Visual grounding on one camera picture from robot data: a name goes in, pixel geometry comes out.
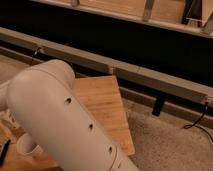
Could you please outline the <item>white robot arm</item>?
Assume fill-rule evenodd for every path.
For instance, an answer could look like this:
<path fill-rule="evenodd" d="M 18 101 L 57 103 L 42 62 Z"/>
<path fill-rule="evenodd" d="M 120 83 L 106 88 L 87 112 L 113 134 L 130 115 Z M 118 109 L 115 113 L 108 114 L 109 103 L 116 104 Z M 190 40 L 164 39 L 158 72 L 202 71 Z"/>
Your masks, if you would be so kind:
<path fill-rule="evenodd" d="M 74 79 L 62 60 L 30 66 L 0 84 L 0 111 L 10 110 L 64 171 L 139 171 L 77 99 Z"/>

